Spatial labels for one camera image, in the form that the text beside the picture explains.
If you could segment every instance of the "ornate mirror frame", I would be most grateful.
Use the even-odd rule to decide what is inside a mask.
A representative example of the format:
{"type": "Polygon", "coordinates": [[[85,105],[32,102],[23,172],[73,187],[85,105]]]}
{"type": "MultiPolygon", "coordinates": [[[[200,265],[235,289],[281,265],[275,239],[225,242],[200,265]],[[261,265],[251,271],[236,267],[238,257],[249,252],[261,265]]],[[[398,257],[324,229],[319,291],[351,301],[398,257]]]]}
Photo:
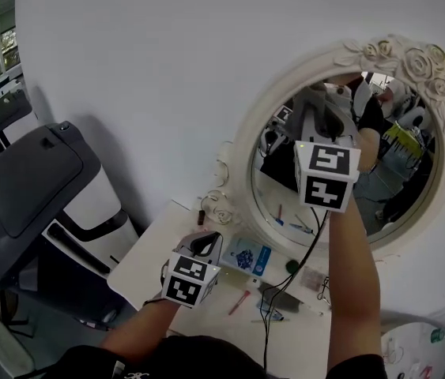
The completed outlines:
{"type": "MultiPolygon", "coordinates": [[[[304,255],[304,247],[275,231],[258,209],[251,182],[255,145],[275,110],[303,87],[339,74],[363,71],[395,77],[417,90],[432,114],[438,135],[428,184],[401,219],[370,236],[374,257],[395,253],[432,222],[445,202],[445,53],[434,44],[388,35],[367,43],[343,40],[304,56],[264,89],[240,125],[231,155],[224,159],[228,176],[223,187],[217,189],[226,202],[224,224],[231,223],[227,216],[230,220],[233,215],[233,223],[242,220],[261,240],[280,252],[294,258],[304,255]]],[[[313,255],[327,256],[326,246],[319,247],[322,248],[313,255]]]]}

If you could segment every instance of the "black t-shirt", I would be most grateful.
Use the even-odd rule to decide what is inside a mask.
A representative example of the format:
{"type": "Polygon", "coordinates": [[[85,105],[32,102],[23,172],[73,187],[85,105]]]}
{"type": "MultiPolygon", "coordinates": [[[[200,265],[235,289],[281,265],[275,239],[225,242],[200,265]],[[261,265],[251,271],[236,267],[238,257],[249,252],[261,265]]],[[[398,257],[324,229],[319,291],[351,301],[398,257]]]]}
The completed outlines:
{"type": "MultiPolygon", "coordinates": [[[[171,336],[163,340],[138,366],[101,348],[80,346],[69,349],[43,377],[45,379],[155,379],[188,378],[266,379],[264,369],[234,345],[212,337],[171,336]]],[[[361,355],[335,366],[327,379],[358,377],[387,379],[383,359],[361,355]]]]}

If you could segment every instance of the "carved rose decoration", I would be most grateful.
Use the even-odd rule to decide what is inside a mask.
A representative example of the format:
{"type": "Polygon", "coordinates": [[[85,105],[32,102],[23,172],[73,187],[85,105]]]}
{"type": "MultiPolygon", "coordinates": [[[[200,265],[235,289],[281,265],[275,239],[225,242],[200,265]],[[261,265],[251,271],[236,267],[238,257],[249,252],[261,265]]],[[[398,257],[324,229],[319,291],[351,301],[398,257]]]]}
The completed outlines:
{"type": "Polygon", "coordinates": [[[436,45],[428,45],[426,50],[437,72],[445,72],[445,52],[436,45]]]}
{"type": "Polygon", "coordinates": [[[432,60],[421,49],[408,50],[403,65],[408,76],[416,83],[426,81],[433,75],[432,60]]]}
{"type": "Polygon", "coordinates": [[[392,34],[366,44],[347,39],[343,46],[334,58],[335,65],[402,79],[437,113],[445,133],[445,52],[440,47],[392,34]]]}
{"type": "Polygon", "coordinates": [[[428,82],[428,88],[426,89],[426,95],[433,99],[445,98],[445,75],[435,77],[428,82]]]}
{"type": "Polygon", "coordinates": [[[374,45],[371,45],[370,43],[364,47],[363,54],[367,60],[371,60],[372,62],[377,60],[377,57],[379,56],[377,48],[374,45]]]}
{"type": "Polygon", "coordinates": [[[206,212],[208,219],[219,224],[228,224],[233,216],[229,199],[216,189],[209,191],[201,199],[201,209],[206,212]]]}
{"type": "Polygon", "coordinates": [[[392,53],[393,50],[393,46],[389,41],[380,41],[379,42],[379,53],[386,57],[389,58],[390,54],[392,53]]]}

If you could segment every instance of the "red pen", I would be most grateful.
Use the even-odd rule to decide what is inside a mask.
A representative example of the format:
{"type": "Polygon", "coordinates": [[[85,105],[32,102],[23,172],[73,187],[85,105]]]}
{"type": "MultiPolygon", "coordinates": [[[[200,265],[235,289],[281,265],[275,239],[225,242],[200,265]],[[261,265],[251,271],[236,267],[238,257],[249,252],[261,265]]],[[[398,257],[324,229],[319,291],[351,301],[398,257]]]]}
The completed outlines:
{"type": "Polygon", "coordinates": [[[233,313],[235,313],[235,310],[238,309],[239,305],[241,305],[243,303],[243,301],[248,297],[248,295],[250,295],[251,292],[250,291],[245,291],[245,293],[243,294],[243,296],[239,299],[238,302],[236,302],[236,304],[232,307],[231,311],[229,312],[229,316],[231,316],[233,313]]]}

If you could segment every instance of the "window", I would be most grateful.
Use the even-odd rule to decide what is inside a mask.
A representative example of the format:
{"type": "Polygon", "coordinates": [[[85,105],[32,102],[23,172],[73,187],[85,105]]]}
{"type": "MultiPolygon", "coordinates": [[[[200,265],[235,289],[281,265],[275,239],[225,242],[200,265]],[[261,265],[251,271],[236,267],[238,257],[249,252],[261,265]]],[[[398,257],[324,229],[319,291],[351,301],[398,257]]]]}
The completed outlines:
{"type": "Polygon", "coordinates": [[[9,70],[20,63],[16,28],[11,28],[1,34],[1,52],[6,70],[9,70]]]}

